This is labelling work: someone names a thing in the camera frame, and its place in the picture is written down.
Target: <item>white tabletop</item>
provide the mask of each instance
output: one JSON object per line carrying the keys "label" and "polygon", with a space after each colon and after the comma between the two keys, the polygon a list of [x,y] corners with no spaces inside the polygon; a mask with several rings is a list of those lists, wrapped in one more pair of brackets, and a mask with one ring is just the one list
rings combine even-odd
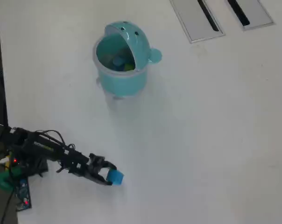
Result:
{"label": "white tabletop", "polygon": [[[9,124],[59,130],[125,174],[105,187],[49,162],[20,224],[282,224],[282,0],[246,32],[208,3],[226,36],[189,44],[168,0],[0,0]],[[92,47],[118,20],[163,59],[139,97],[110,101]]]}

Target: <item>container lid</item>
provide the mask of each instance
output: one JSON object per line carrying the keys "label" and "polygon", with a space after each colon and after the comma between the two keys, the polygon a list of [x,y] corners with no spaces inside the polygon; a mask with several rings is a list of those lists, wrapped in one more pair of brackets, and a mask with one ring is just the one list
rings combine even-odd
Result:
{"label": "container lid", "polygon": [[148,62],[157,63],[161,60],[161,52],[157,49],[150,48],[144,32],[136,25],[127,21],[119,21],[106,26],[106,36],[115,33],[120,34],[127,42],[127,45],[132,51],[137,70],[144,69]]}

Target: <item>small blue object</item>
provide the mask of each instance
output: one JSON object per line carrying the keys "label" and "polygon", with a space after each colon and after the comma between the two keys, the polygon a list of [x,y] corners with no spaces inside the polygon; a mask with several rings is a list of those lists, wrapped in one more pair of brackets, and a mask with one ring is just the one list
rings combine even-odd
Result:
{"label": "small blue object", "polygon": [[123,179],[123,173],[115,170],[115,169],[110,169],[107,175],[107,181],[110,181],[113,183],[113,185],[121,185],[122,179]]}
{"label": "small blue object", "polygon": [[115,71],[123,71],[125,66],[126,60],[123,57],[116,56],[113,59],[113,65]]}

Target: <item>green base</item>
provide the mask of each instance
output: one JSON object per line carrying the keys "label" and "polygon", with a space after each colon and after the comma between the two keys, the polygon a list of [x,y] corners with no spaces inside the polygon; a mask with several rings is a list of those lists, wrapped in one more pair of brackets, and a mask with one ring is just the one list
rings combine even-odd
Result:
{"label": "green base", "polygon": [[[20,175],[21,174],[21,169],[20,168],[12,168],[12,173],[13,175]],[[10,176],[9,176],[9,171],[5,171],[0,173],[0,188],[6,191],[12,191],[13,186],[9,183]]]}

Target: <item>blue block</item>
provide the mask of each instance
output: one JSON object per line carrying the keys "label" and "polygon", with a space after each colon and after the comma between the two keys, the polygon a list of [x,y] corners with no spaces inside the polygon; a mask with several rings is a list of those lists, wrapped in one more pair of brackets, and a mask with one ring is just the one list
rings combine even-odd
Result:
{"label": "blue block", "polygon": [[123,173],[115,170],[115,169],[110,169],[107,175],[107,181],[110,181],[113,183],[113,185],[121,185],[122,179],[123,179]]}

